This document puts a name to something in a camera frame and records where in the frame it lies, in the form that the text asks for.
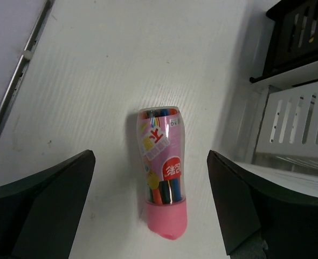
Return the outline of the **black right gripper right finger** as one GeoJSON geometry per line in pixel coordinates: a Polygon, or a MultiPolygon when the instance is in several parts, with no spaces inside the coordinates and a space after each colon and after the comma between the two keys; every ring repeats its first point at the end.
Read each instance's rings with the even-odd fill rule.
{"type": "Polygon", "coordinates": [[[318,197],[279,186],[209,151],[209,180],[231,258],[318,258],[318,197]]]}

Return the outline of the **pink capped glue bottle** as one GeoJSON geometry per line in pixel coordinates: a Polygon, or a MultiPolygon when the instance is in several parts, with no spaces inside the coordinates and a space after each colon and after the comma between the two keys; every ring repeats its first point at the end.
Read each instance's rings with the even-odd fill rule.
{"type": "Polygon", "coordinates": [[[163,238],[176,240],[188,224],[181,113],[175,106],[142,109],[136,129],[146,181],[147,226],[163,238]]]}

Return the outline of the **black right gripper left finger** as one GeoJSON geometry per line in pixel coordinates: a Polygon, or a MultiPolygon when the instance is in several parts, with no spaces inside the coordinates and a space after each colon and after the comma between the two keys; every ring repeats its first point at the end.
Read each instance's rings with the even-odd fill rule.
{"type": "Polygon", "coordinates": [[[0,186],[0,258],[68,258],[94,167],[85,150],[0,186]]]}

